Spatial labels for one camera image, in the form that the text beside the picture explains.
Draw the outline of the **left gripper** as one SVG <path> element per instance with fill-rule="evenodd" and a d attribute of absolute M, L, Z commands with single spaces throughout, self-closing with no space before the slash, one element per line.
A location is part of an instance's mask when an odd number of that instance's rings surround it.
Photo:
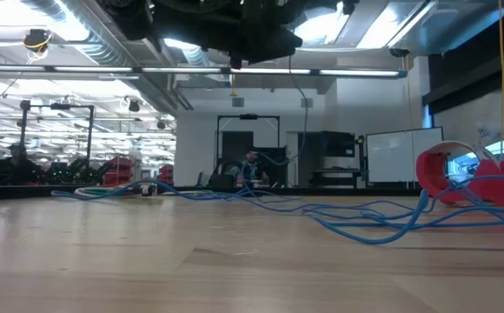
<path fill-rule="evenodd" d="M 156 32 L 162 39 L 220 50 L 248 62 L 292 56 L 303 44 L 265 17 L 257 2 L 157 1 Z"/>

